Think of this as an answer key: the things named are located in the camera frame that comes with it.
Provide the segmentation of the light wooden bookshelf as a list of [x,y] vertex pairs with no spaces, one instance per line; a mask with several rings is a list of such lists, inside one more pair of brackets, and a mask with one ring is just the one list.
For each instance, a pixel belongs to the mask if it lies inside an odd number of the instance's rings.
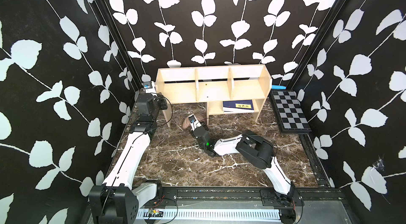
[[263,64],[159,69],[155,88],[172,104],[206,104],[206,114],[223,115],[223,102],[251,100],[258,120],[271,91]]

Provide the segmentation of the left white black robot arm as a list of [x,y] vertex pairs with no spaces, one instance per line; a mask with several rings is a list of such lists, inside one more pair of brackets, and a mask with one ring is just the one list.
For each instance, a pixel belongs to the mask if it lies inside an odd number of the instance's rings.
[[157,93],[139,94],[137,120],[131,125],[126,145],[116,164],[100,186],[93,186],[89,202],[96,224],[133,224],[138,211],[156,198],[158,182],[133,188],[135,173],[157,129],[159,112],[168,108],[166,98]]

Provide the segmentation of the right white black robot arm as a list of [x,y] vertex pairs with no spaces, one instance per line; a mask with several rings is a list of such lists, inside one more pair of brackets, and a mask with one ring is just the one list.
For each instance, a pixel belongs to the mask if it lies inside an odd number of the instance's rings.
[[285,175],[277,160],[271,142],[250,130],[228,138],[214,140],[203,126],[191,126],[191,134],[199,147],[210,157],[241,154],[254,167],[263,170],[271,181],[276,198],[282,205],[294,205],[296,187]]

